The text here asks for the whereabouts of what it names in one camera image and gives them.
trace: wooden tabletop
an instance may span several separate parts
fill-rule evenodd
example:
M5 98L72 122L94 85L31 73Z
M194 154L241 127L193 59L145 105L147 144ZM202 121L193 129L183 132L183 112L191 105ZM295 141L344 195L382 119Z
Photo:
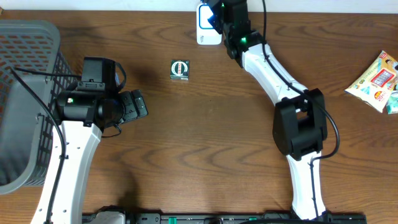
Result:
M250 14L262 30L262 14ZM196 43L193 12L5 11L0 19L43 19L61 33L76 73L84 56L120 62L127 90L141 89L149 116L103 139L90 169L84 212L105 205L165 213L289 210L287 159L272 138L274 106L223 45ZM381 50L398 58L398 16L270 13L267 39L280 63L319 88L341 134L321 162L332 212L363 212L369 223L398 220L398 115L380 114L344 93ZM170 80L172 59L190 79ZM323 153L335 145L329 137ZM0 196L0 223L30 223L41 187Z

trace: white wall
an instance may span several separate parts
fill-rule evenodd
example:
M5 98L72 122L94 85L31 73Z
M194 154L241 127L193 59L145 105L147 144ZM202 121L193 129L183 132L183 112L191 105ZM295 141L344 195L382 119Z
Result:
M195 11L199 0L0 0L4 9ZM270 12L398 13L398 0L266 0ZM262 11L261 0L248 0Z

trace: basket mesh side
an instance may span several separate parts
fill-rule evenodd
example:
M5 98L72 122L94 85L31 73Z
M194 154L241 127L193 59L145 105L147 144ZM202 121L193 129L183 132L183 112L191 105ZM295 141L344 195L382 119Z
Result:
M56 57L53 66L54 74L72 74L67 61L63 57L59 46L54 46L50 34L0 34L0 125L6 107L7 96L12 83L15 81L10 70L13 66L33 71L47 71L49 61ZM74 81L73 78L52 77L54 86L48 104L53 108L58 94ZM36 167L25 185L40 185L44 183L52 150L52 122L45 117Z

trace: gray plastic crate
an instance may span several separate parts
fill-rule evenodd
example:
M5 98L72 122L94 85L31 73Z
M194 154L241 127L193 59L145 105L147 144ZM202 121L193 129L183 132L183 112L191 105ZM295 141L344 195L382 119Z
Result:
M45 21L0 21L0 194L42 185L52 149L52 123L10 73L14 66L72 74L58 29ZM49 108L73 78L18 72Z

